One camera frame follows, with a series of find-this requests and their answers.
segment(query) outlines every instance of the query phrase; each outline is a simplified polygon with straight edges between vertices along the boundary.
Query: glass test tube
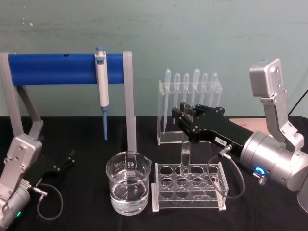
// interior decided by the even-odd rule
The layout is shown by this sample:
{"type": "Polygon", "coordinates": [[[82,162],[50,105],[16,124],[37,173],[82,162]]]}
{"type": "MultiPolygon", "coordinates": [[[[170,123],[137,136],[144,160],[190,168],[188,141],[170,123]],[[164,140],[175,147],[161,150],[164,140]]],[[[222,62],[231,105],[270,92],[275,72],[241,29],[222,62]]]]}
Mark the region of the glass test tube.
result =
{"type": "MultiPolygon", "coordinates": [[[[193,104],[186,103],[184,106],[184,113],[188,118],[193,121],[193,116],[189,114],[189,110],[193,108],[193,104]]],[[[182,135],[182,151],[181,151],[181,166],[180,174],[181,176],[187,176],[189,173],[189,163],[191,159],[191,147],[192,143],[189,142],[188,136],[183,132],[182,135]]]]}

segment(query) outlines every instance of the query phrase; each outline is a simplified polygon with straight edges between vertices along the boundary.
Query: black cable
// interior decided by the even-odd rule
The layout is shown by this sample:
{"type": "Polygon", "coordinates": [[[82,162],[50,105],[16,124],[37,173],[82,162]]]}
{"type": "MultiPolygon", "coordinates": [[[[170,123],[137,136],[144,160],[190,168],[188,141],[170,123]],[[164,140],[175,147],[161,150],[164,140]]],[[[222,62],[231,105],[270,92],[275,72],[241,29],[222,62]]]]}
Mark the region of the black cable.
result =
{"type": "Polygon", "coordinates": [[[37,212],[38,212],[38,215],[39,215],[41,218],[43,218],[44,220],[49,220],[49,221],[51,221],[51,220],[56,220],[56,219],[62,214],[62,210],[63,210],[63,197],[62,197],[60,191],[59,191],[56,187],[54,187],[54,186],[52,186],[52,185],[50,185],[50,184],[40,184],[40,185],[53,188],[53,189],[59,194],[61,205],[60,205],[60,211],[59,211],[58,215],[56,215],[55,217],[52,217],[52,218],[47,218],[47,217],[43,216],[43,215],[40,213],[40,211],[39,211],[39,206],[40,206],[40,203],[41,203],[41,201],[42,201],[42,200],[40,199],[39,202],[38,202],[38,205],[37,205],[37,212]]]}
{"type": "Polygon", "coordinates": [[[213,182],[212,178],[211,178],[211,175],[210,175],[210,170],[209,170],[209,167],[211,165],[211,162],[212,160],[218,158],[218,156],[213,156],[212,158],[209,159],[208,163],[207,163],[207,168],[206,168],[206,173],[208,174],[209,176],[209,179],[210,179],[210,182],[212,183],[213,187],[216,189],[216,191],[222,195],[223,197],[226,197],[228,199],[238,199],[240,198],[244,193],[245,193],[245,181],[244,181],[244,177],[239,169],[239,167],[237,167],[236,163],[232,160],[232,159],[229,159],[231,161],[231,163],[235,166],[237,172],[239,173],[240,175],[240,178],[241,178],[241,182],[242,182],[242,185],[243,185],[243,189],[242,191],[240,192],[240,194],[238,194],[237,196],[227,196],[225,195],[213,182]]]}
{"type": "Polygon", "coordinates": [[[288,116],[294,111],[294,109],[296,108],[296,106],[299,104],[299,102],[305,97],[305,95],[308,93],[308,89],[305,91],[305,93],[299,98],[299,100],[296,102],[296,104],[294,105],[294,107],[291,109],[291,111],[289,112],[288,116]]]}

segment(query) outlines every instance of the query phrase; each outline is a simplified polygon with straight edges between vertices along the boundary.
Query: glass beaker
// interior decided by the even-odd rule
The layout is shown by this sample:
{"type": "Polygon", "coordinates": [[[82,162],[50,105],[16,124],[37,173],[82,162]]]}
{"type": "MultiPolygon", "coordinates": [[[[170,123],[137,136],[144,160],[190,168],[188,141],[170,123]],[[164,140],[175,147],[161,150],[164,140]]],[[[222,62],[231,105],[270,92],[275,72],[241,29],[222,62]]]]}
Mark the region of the glass beaker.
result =
{"type": "Polygon", "coordinates": [[[135,152],[121,152],[108,161],[106,173],[111,204],[119,214],[138,214],[148,204],[151,163],[150,159],[135,152]]]}

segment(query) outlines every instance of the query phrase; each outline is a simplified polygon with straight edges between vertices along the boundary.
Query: robotic arm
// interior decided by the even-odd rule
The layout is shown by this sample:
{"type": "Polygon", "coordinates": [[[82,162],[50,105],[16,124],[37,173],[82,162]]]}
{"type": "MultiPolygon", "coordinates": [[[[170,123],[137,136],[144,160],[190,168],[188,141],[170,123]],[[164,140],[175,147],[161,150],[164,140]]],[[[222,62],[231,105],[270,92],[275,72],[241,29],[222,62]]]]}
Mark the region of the robotic arm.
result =
{"type": "Polygon", "coordinates": [[[299,191],[298,202],[308,212],[308,154],[300,151],[304,138],[288,120],[280,60],[262,60],[250,68],[249,74],[253,95],[261,97],[273,137],[230,122],[224,117],[222,107],[197,104],[189,112],[196,118],[192,122],[183,113],[185,103],[182,103],[180,110],[173,108],[172,116],[178,119],[178,126],[190,142],[211,141],[224,148],[220,154],[230,151],[238,156],[254,176],[269,177],[292,191],[299,191]]]}

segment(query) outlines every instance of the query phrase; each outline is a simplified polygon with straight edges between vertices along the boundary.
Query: blue pipette tip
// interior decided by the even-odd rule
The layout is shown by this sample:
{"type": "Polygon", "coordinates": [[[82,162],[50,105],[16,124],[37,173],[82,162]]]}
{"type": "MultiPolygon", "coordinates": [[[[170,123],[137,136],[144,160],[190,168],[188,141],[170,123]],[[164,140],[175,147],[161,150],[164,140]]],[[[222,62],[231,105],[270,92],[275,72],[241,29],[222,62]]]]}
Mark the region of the blue pipette tip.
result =
{"type": "Polygon", "coordinates": [[[104,138],[107,140],[107,107],[102,107],[103,112],[103,125],[104,125],[104,138]]]}

